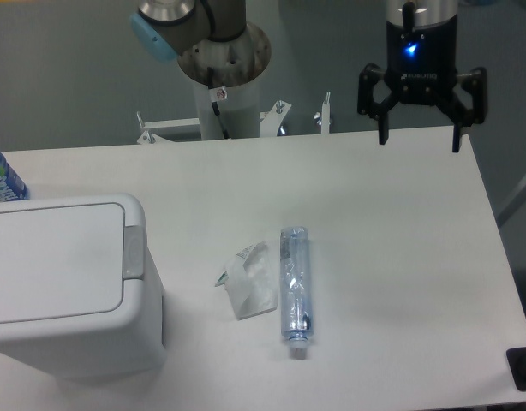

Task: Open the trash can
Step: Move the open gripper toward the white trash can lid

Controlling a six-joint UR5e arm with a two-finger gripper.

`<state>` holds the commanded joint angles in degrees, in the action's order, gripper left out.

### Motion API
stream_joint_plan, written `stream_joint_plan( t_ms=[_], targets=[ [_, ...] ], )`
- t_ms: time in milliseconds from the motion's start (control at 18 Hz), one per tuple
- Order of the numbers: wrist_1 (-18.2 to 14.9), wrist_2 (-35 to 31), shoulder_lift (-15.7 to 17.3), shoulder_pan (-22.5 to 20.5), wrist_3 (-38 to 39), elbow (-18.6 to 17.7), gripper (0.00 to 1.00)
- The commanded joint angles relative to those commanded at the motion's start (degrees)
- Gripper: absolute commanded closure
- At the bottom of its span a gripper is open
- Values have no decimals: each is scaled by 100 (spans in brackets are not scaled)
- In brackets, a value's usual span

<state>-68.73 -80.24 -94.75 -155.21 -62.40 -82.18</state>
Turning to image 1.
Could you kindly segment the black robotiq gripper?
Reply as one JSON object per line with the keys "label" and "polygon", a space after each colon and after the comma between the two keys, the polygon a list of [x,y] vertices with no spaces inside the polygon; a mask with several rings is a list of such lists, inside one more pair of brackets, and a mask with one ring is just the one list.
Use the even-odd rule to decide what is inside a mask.
{"label": "black robotiq gripper", "polygon": [[[359,74],[357,112],[378,123],[379,144],[389,139],[388,113],[395,105],[436,105],[453,124],[452,151],[458,153],[463,132],[487,117],[487,70],[476,67],[457,73],[457,17],[406,33],[401,26],[386,24],[387,68],[367,64]],[[374,87],[381,81],[390,93],[374,100]],[[455,86],[471,98],[467,107]]]}

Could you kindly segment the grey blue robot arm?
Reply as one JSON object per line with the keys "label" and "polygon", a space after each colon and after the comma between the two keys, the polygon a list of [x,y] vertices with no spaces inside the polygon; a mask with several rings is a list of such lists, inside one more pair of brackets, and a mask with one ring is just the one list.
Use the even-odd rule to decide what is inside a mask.
{"label": "grey blue robot arm", "polygon": [[[359,75],[357,110],[377,122],[380,144],[398,104],[434,106],[453,125],[452,148],[488,113],[487,71],[456,68],[455,1],[386,3],[387,65]],[[177,61],[194,86],[204,140],[258,138],[257,82],[271,60],[266,34],[246,17],[243,1],[142,1],[130,26],[161,62]]]}

